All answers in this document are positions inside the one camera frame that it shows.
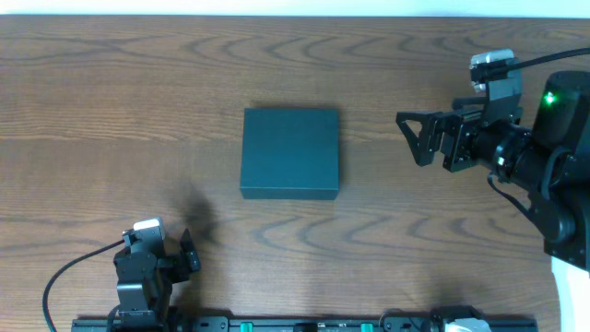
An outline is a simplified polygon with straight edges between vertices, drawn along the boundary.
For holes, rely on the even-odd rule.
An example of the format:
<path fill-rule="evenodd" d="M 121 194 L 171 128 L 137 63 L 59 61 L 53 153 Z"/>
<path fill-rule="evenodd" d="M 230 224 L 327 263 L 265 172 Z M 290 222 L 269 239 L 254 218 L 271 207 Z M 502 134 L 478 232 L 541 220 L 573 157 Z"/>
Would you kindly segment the dark green box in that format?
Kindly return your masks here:
<path fill-rule="evenodd" d="M 338 110 L 244 110 L 243 198 L 334 200 L 339 184 Z"/>

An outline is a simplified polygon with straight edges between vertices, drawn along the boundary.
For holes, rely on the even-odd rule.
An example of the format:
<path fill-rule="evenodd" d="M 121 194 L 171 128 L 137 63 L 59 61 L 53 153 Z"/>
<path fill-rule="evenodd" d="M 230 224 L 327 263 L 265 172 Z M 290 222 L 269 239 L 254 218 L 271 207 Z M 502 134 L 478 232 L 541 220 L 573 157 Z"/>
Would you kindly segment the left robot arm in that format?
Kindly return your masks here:
<path fill-rule="evenodd" d="M 174 331 L 179 325 L 170 308 L 173 285 L 201 268 L 191 233 L 184 230 L 179 250 L 167 254 L 160 226 L 123 233 L 124 249 L 113 263 L 119 304 L 107 317 L 108 331 Z"/>

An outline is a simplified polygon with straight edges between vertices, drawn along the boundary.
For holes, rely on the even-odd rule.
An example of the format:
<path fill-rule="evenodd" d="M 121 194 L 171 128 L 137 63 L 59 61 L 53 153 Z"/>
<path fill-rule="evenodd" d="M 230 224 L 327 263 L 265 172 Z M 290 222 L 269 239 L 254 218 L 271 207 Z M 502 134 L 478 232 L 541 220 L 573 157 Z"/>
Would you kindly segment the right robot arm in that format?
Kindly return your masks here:
<path fill-rule="evenodd" d="M 560 301 L 560 328 L 589 328 L 589 75 L 560 71 L 549 76 L 531 127 L 521 125 L 522 76 L 512 70 L 472 77 L 482 97 L 454 100 L 443 112 L 401 112 L 395 121 L 419 166 L 444 155 L 449 172 L 481 165 L 488 183 L 526 191 L 525 207 L 507 195 L 537 228 Z"/>

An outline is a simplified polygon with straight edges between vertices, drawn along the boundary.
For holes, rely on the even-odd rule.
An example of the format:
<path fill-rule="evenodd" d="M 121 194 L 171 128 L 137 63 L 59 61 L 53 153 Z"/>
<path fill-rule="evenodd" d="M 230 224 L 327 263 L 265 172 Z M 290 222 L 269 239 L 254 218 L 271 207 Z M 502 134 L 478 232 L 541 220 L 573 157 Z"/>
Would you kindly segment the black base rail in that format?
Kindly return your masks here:
<path fill-rule="evenodd" d="M 472 306 L 450 306 L 428 313 L 390 309 L 379 317 L 246 317 L 224 315 L 190 316 L 174 309 L 163 326 L 142 325 L 108 314 L 104 318 L 78 318 L 73 331 L 185 331 L 185 332 L 419 332 L 490 331 L 537 332 L 533 318 L 518 315 L 487 316 Z"/>

